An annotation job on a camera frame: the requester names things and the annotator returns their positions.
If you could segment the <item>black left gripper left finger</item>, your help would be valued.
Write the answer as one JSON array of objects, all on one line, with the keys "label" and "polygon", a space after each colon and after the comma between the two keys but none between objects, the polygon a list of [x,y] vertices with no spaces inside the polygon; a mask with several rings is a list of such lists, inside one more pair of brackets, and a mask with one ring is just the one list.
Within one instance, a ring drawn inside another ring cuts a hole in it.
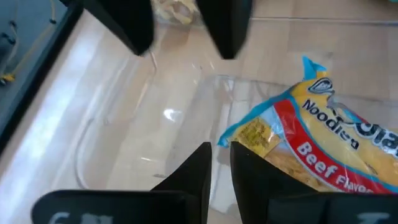
[{"label": "black left gripper left finger", "polygon": [[156,193],[177,193],[178,203],[185,204],[185,210],[172,208],[184,219],[184,224],[207,224],[211,186],[212,148],[210,142],[203,142],[168,177],[151,189]]}]

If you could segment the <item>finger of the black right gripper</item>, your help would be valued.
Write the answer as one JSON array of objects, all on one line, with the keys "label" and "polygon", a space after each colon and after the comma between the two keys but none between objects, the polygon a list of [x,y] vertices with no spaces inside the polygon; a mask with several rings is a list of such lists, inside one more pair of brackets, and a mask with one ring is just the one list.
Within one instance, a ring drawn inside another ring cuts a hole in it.
[{"label": "finger of the black right gripper", "polygon": [[246,40],[253,0],[196,0],[196,4],[221,58],[236,58]]},{"label": "finger of the black right gripper", "polygon": [[59,0],[86,9],[134,55],[145,54],[154,41],[151,0]]}]

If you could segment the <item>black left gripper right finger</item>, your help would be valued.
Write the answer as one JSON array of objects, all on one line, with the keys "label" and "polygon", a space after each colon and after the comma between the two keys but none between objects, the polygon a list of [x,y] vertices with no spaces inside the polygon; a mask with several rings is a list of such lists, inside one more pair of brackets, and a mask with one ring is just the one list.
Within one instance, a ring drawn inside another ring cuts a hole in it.
[{"label": "black left gripper right finger", "polygon": [[271,197],[314,193],[237,141],[230,145],[231,176],[243,224],[268,224]]}]

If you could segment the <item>yellow chicken ramen pack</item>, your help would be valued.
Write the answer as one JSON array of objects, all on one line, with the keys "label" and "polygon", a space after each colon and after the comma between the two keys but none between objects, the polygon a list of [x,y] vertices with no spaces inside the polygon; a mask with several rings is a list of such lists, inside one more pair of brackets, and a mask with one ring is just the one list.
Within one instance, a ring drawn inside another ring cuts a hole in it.
[{"label": "yellow chicken ramen pack", "polygon": [[200,18],[195,0],[151,0],[158,21],[190,25]]}]

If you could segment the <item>blue beef ramen pack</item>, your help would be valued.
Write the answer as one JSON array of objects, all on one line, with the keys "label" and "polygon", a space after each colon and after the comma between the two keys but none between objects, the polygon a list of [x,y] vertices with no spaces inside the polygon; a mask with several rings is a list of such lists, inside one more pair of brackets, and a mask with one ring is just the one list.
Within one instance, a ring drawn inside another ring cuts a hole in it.
[{"label": "blue beef ramen pack", "polygon": [[218,144],[239,142],[321,192],[398,194],[398,102],[337,95],[324,66],[302,62],[301,82],[256,105]]}]

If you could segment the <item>clear plastic bin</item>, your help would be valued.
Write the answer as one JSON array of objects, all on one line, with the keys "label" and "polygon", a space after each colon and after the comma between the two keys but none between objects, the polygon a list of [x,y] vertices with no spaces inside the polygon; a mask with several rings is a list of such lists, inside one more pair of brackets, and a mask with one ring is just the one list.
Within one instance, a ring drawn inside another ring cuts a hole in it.
[{"label": "clear plastic bin", "polygon": [[337,95],[398,102],[398,50],[245,50],[232,61],[154,55],[131,78],[96,91],[76,149],[88,190],[150,190],[203,142],[212,168],[207,224],[242,224],[221,135],[256,105],[303,80],[302,59],[324,66]]}]

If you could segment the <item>black aluminium table frame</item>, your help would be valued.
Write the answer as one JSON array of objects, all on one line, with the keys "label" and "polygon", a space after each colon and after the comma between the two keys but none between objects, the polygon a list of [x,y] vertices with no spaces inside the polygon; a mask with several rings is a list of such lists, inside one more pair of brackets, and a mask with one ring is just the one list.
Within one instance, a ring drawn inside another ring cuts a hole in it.
[{"label": "black aluminium table frame", "polygon": [[16,84],[15,81],[0,84],[0,157],[83,14],[82,0],[66,2],[66,13],[57,21],[53,34],[31,71],[19,78],[20,87],[16,90],[9,89]]}]

